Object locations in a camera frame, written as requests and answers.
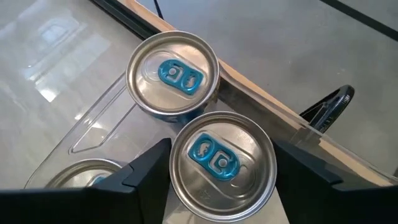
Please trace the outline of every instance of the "clear plastic tray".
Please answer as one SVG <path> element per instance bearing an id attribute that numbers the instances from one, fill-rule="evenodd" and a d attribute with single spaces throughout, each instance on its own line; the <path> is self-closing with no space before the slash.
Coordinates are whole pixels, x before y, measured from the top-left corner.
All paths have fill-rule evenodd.
<path id="1" fill-rule="evenodd" d="M 259 125 L 271 138 L 291 142 L 324 160 L 330 161 L 332 164 L 335 163 L 336 166 L 342 169 L 358 173 L 361 177 L 365 175 L 367 176 L 364 177 L 366 179 L 376 178 L 375 182 L 379 185 L 396 183 L 396 180 L 391 179 L 391 176 L 380 173 L 371 164 L 361 160 L 349 150 L 328 139 L 327 136 L 309 127 L 302 119 L 280 109 L 272 102 L 245 88 L 242 84 L 234 82 L 228 74 L 223 74 L 223 77 L 227 78 L 227 81 L 243 91 L 247 96 L 255 99 L 263 106 L 266 105 L 266 111 L 268 112 L 266 113 L 265 111 L 260 118 L 252 119 L 256 122 L 261 121 Z M 218 100 L 209 110 L 232 111 L 221 100 Z M 289 130 L 285 128 L 291 125 L 296 127 L 289 128 Z M 25 187 L 42 188 L 61 170 L 82 159 L 105 158 L 122 163 L 130 162 L 162 138 L 174 139 L 180 128 L 145 114 L 130 97 L 126 89 L 124 74 L 122 74 L 60 141 L 32 174 Z M 349 168 L 345 165 L 345 162 L 350 163 Z M 275 200 L 272 205 L 269 205 L 269 202 L 265 206 L 268 207 L 267 209 L 263 208 L 258 214 L 244 222 L 257 223 L 254 220 L 258 219 L 259 216 L 263 216 L 261 214 L 266 213 L 266 216 L 269 217 L 270 210 L 275 210 L 276 208 L 278 208 L 277 211 L 273 211 L 272 214 L 281 213 L 283 215 L 280 218 L 285 219 L 276 191 L 272 198 L 271 201 Z M 182 206 L 174 195 L 172 187 L 170 187 L 165 218 L 165 223 L 168 224 L 209 223 L 192 215 Z"/>

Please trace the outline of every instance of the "black handle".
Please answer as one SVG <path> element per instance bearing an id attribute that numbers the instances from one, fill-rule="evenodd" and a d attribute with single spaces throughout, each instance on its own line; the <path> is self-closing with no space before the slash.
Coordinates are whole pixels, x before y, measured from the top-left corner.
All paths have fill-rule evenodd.
<path id="1" fill-rule="evenodd" d="M 344 85 L 324 99 L 309 107 L 300 116 L 321 133 L 324 133 L 339 117 L 353 99 L 355 89 Z"/>

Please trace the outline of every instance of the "wooden strip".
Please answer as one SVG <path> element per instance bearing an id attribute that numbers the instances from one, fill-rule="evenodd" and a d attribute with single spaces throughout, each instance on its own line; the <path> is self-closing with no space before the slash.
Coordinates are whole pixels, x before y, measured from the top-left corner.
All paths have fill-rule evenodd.
<path id="1" fill-rule="evenodd" d="M 165 22 L 152 12 L 150 12 L 148 9 L 146 9 L 143 5 L 139 4 L 138 2 L 135 2 L 134 0 L 126 0 L 125 5 L 135 12 L 138 16 L 142 17 L 145 19 L 147 22 L 151 23 L 154 27 L 158 28 L 162 32 L 165 31 L 170 31 L 170 30 L 175 30 L 173 26 L 171 26 L 169 23 Z M 275 104 L 279 108 L 282 108 L 288 114 L 291 114 L 295 119 L 300 119 L 301 122 L 305 122 L 297 113 L 292 111 L 290 108 L 285 106 L 283 103 L 275 99 L 273 96 L 265 92 L 262 88 L 258 87 L 256 84 L 254 84 L 252 81 L 248 80 L 246 77 L 238 73 L 236 70 L 234 70 L 232 67 L 224 63 L 223 61 L 220 61 L 221 66 L 224 68 L 226 73 L 221 73 L 221 76 L 229 81 L 232 85 L 234 85 L 236 88 L 239 88 L 249 96 L 251 96 L 254 100 L 256 100 L 258 103 L 260 103 L 262 106 L 266 107 L 269 109 L 271 112 L 275 113 L 278 117 L 282 118 L 286 123 L 290 124 L 293 128 L 295 129 L 300 129 L 302 128 L 301 125 L 299 125 L 294 119 L 290 118 L 287 116 L 285 113 L 277 110 L 275 107 L 272 107 L 268 104 L 266 104 L 261 98 L 266 99 L 267 101 L 270 101 L 271 103 Z M 259 95 L 261 98 L 258 98 L 256 96 L 253 96 L 252 93 L 249 93 L 248 90 L 252 90 L 255 92 L 257 95 Z M 380 186 L 388 186 L 392 185 L 387 179 L 382 178 L 378 173 L 370 169 L 368 166 L 360 163 L 356 159 L 354 159 L 351 155 L 349 155 L 347 152 L 344 150 L 335 147 L 328 141 L 325 141 L 321 139 L 321 142 L 319 144 L 324 150 L 326 150 L 329 154 L 337 158 L 339 161 L 341 161 L 344 165 L 349 167 L 351 170 L 356 172 L 358 175 L 363 177 L 364 179 L 380 185 Z"/>

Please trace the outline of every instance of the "silver can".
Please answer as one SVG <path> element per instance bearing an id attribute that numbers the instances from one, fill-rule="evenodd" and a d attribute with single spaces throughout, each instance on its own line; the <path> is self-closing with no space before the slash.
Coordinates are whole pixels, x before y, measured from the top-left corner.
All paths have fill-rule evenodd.
<path id="1" fill-rule="evenodd" d="M 170 176 L 181 202 L 213 222 L 236 222 L 260 210 L 275 187 L 268 135 L 249 118 L 217 111 L 189 122 L 175 139 Z"/>
<path id="2" fill-rule="evenodd" d="M 127 89 L 146 113 L 171 123 L 187 123 L 216 99 L 220 68 L 211 47 L 181 31 L 156 34 L 133 52 Z"/>
<path id="3" fill-rule="evenodd" d="M 58 173 L 45 187 L 89 187 L 120 170 L 122 166 L 107 159 L 85 159 Z"/>

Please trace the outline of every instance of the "can rim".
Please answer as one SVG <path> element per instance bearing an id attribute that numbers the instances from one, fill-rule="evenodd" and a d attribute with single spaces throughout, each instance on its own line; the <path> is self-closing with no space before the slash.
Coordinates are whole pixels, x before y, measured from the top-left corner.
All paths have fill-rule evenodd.
<path id="1" fill-rule="evenodd" d="M 244 210 L 243 212 L 236 213 L 233 215 L 215 215 L 206 211 L 203 211 L 201 209 L 198 209 L 195 205 L 192 205 L 189 203 L 189 196 L 187 196 L 186 191 L 182 189 L 182 183 L 178 179 L 178 174 L 177 174 L 177 148 L 180 148 L 182 145 L 182 142 L 184 141 L 183 139 L 186 139 L 185 137 L 190 136 L 191 133 L 194 133 L 197 129 L 201 127 L 195 127 L 192 128 L 192 126 L 196 125 L 198 121 L 200 121 L 203 118 L 211 117 L 211 116 L 216 116 L 216 115 L 223 115 L 227 116 L 229 118 L 237 118 L 240 120 L 244 120 L 250 123 L 250 125 L 255 126 L 258 131 L 261 132 L 261 135 L 264 135 L 264 138 L 266 139 L 267 142 L 270 144 L 270 149 L 267 150 L 269 153 L 269 159 L 270 159 L 270 166 L 269 166 L 269 178 L 267 181 L 267 185 L 264 189 L 264 192 L 261 194 L 257 202 L 252 204 L 249 208 Z M 277 175 L 277 163 L 276 163 L 276 155 L 275 155 L 275 150 L 272 145 L 272 142 L 267 135 L 267 133 L 253 120 L 241 115 L 237 114 L 234 112 L 229 112 L 229 111 L 214 111 L 210 113 L 203 114 L 191 122 L 189 122 L 177 135 L 175 138 L 175 142 L 173 144 L 171 153 L 170 153 L 170 164 L 169 164 L 169 171 L 170 171 L 170 179 L 174 188 L 174 191 L 177 195 L 177 197 L 180 199 L 180 201 L 194 214 L 198 215 L 199 217 L 202 217 L 206 220 L 212 221 L 212 222 L 223 222 L 223 223 L 230 223 L 230 222 L 237 222 L 240 220 L 243 220 L 247 217 L 250 217 L 251 215 L 257 213 L 271 198 L 271 195 L 275 189 L 275 183 L 276 183 L 276 175 Z"/>
<path id="2" fill-rule="evenodd" d="M 70 179 L 69 177 L 81 174 L 82 173 L 81 170 L 82 168 L 84 168 L 83 165 L 84 163 L 87 162 L 98 162 L 99 164 L 102 164 L 102 166 L 96 166 L 94 168 L 101 169 L 105 167 L 108 168 L 109 171 L 114 171 L 114 172 L 122 168 L 122 165 L 108 159 L 83 159 L 71 164 L 70 166 L 61 170 L 57 175 L 53 176 L 51 180 L 45 185 L 45 188 L 61 187 L 65 182 L 67 182 Z"/>
<path id="3" fill-rule="evenodd" d="M 210 88 L 207 90 L 206 94 L 202 97 L 202 99 L 200 101 L 198 101 L 197 103 L 195 103 L 192 106 L 189 106 L 188 108 L 182 109 L 182 110 L 176 110 L 176 111 L 160 111 L 157 110 L 151 106 L 149 106 L 147 103 L 144 102 L 144 100 L 142 100 L 141 96 L 139 95 L 139 93 L 137 93 L 136 91 L 134 91 L 134 89 L 132 86 L 135 85 L 135 82 L 131 81 L 132 77 L 135 77 L 135 75 L 132 75 L 132 68 L 134 67 L 133 65 L 137 62 L 137 61 L 141 61 L 141 58 L 137 58 L 137 56 L 142 57 L 140 55 L 140 52 L 142 50 L 144 50 L 145 48 L 147 48 L 147 44 L 152 42 L 153 39 L 159 38 L 160 36 L 168 36 L 170 34 L 178 34 L 181 37 L 184 37 L 186 39 L 192 39 L 194 38 L 195 41 L 199 42 L 200 45 L 204 46 L 204 48 L 206 48 L 209 51 L 209 56 L 212 59 L 212 61 L 215 61 L 216 63 L 211 63 L 211 66 L 214 68 L 214 74 L 215 76 L 213 77 L 212 83 Z M 210 47 L 209 44 L 207 44 L 202 38 L 200 38 L 199 36 L 195 35 L 195 34 L 191 34 L 189 32 L 185 32 L 185 31 L 179 31 L 179 30 L 171 30 L 171 31 L 165 31 L 165 32 L 161 32 L 158 34 L 153 35 L 152 37 L 149 37 L 148 39 L 144 40 L 141 44 L 138 45 L 138 47 L 133 51 L 131 58 L 129 60 L 129 63 L 127 65 L 127 69 L 126 69 L 126 85 L 127 85 L 127 89 L 132 97 L 132 99 L 141 107 L 144 108 L 145 110 L 154 113 L 154 114 L 158 114 L 161 116 L 177 116 L 180 114 L 184 114 L 184 113 L 189 113 L 191 111 L 195 111 L 196 109 L 198 109 L 202 104 L 204 104 L 205 102 L 207 102 L 212 94 L 217 87 L 217 80 L 220 77 L 220 65 L 218 63 L 218 59 L 217 56 L 214 52 L 214 50 Z"/>

